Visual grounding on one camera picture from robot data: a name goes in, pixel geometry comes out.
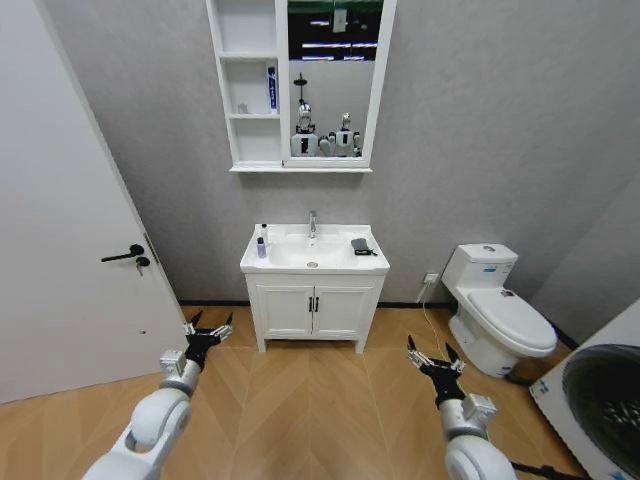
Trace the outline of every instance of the toilet tank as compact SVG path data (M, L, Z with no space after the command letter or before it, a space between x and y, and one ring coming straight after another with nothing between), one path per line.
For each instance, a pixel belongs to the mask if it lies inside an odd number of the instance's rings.
M442 274L442 282L449 290L501 287L516 260L518 255L504 245L458 245Z

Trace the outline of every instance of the white sink basin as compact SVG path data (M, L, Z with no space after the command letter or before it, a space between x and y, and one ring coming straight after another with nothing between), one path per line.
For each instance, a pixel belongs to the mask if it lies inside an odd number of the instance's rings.
M316 238L309 238L309 225L269 225L267 257L259 258L256 225L244 252L240 269L244 273L349 273L380 275L389 263L373 238L369 225L317 225ZM365 238L378 254L356 256L351 240Z

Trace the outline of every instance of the door lock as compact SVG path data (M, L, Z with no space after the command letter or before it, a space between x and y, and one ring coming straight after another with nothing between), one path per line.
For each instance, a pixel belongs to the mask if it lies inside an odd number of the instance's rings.
M151 265L151 260L147 257L136 258L136 268L138 269L140 276L142 276L142 267L148 267L149 265Z

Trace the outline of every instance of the mirror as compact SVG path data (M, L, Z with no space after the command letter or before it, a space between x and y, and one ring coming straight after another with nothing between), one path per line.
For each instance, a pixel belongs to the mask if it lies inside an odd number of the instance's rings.
M289 0L291 157L362 155L382 0Z

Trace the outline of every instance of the cabinet door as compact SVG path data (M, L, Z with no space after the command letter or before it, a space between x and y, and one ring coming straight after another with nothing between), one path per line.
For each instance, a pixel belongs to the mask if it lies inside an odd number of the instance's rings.
M315 289L313 333L355 337L371 310L373 287L322 287Z
M313 286L256 285L265 335L311 334Z

